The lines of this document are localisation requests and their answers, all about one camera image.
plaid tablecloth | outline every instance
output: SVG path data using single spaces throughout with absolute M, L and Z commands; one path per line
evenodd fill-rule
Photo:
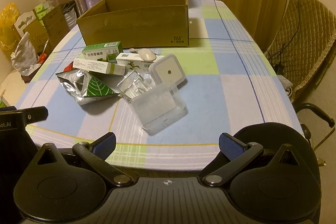
M 72 147 L 112 131 L 117 148 L 107 162 L 113 165 L 201 170 L 217 155 L 222 132 L 234 135 L 250 124 L 280 122 L 302 133 L 270 64 L 221 1 L 189 2 L 189 47 L 153 49 L 157 54 L 173 53 L 179 59 L 187 78 L 180 94 L 188 110 L 181 120 L 153 136 L 140 127 L 124 99 L 80 106 L 59 84 L 55 73 L 80 57 L 84 46 L 76 26 L 16 105 L 18 109 L 47 107 L 48 119 L 26 128 L 36 143 Z

quilted chair cover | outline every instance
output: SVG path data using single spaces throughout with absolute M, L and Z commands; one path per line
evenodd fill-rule
M 324 75 L 336 54 L 336 43 L 333 47 L 336 16 L 318 0 L 299 0 L 299 5 L 300 29 L 281 55 L 281 64 L 285 66 L 283 76 L 293 83 L 291 102 L 297 91 L 302 92 L 320 67 L 322 71 L 318 73 Z M 296 31 L 298 20 L 297 0 L 289 0 L 281 25 L 268 48 L 269 53 L 265 53 L 268 59 L 269 54 L 272 56 L 280 51 L 284 43 L 288 44 Z M 275 58 L 277 55 L 270 60 L 272 65 L 279 63 L 280 57 Z

barcode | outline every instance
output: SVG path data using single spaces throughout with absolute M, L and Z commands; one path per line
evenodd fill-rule
M 110 47 L 110 46 L 116 46 L 118 42 L 113 42 L 113 43 L 106 43 L 104 47 Z

foil pouch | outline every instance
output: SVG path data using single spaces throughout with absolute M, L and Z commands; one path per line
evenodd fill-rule
M 111 90 L 103 82 L 83 69 L 56 73 L 56 76 L 60 84 L 79 105 L 85 105 L 118 95 L 118 93 Z

medicine box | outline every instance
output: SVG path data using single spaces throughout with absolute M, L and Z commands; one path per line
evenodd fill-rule
M 89 45 L 82 51 L 84 58 L 103 62 L 116 63 L 116 57 L 123 52 L 120 41 Z
M 100 72 L 109 75 L 124 75 L 125 67 L 108 62 L 87 60 L 81 58 L 75 58 L 73 61 L 73 67 L 77 69 L 84 69 L 94 72 Z
M 153 62 L 161 59 L 162 57 L 164 57 L 164 56 L 163 55 L 157 55 L 156 59 Z M 139 54 L 125 53 L 125 52 L 120 53 L 117 56 L 116 60 L 117 60 L 117 64 L 125 66 L 126 70 L 135 70 L 135 69 L 138 68 L 138 69 L 144 71 L 145 73 L 149 73 L 148 68 L 153 63 L 153 62 L 148 62 L 148 61 L 142 60 L 139 57 Z

